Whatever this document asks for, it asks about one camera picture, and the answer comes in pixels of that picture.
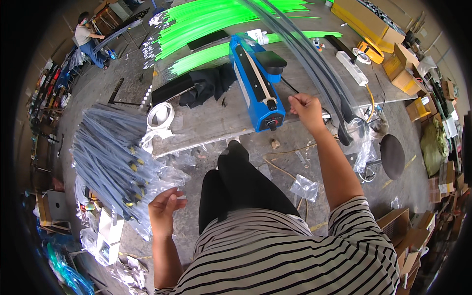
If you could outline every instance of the striped shirt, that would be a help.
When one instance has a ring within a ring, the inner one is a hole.
[[[156,294],[393,294],[396,253],[365,197],[329,215],[329,236],[300,218],[248,209],[212,221],[177,286]]]

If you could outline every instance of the power strip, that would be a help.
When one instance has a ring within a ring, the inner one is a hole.
[[[365,86],[369,80],[357,65],[351,63],[351,59],[344,51],[338,51],[336,58],[343,64],[359,86]]]

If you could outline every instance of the black stool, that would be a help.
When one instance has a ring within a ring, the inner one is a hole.
[[[387,134],[380,142],[380,158],[365,164],[364,172],[359,173],[362,183],[371,182],[377,175],[377,169],[382,164],[390,179],[398,179],[405,169],[405,152],[402,144],[392,134]]]

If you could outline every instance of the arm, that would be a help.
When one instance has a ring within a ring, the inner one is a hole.
[[[103,35],[97,35],[97,34],[94,34],[94,33],[90,33],[89,35],[90,38],[95,38],[95,39],[105,39],[105,36]]]
[[[334,210],[356,196],[363,196],[361,184],[333,135],[326,129],[321,104],[316,97],[299,93],[288,98],[294,114],[313,135],[318,147],[321,175],[329,207]]]
[[[183,192],[171,188],[160,193],[149,203],[152,228],[152,256],[154,259],[154,286],[158,289],[174,287],[184,273],[177,248],[172,240],[174,220],[172,213],[184,208],[187,200],[177,199]]]

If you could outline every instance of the round stool seat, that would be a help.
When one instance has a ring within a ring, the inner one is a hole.
[[[401,143],[392,134],[387,134],[382,138],[380,156],[387,176],[393,180],[398,179],[405,169],[405,152]]]

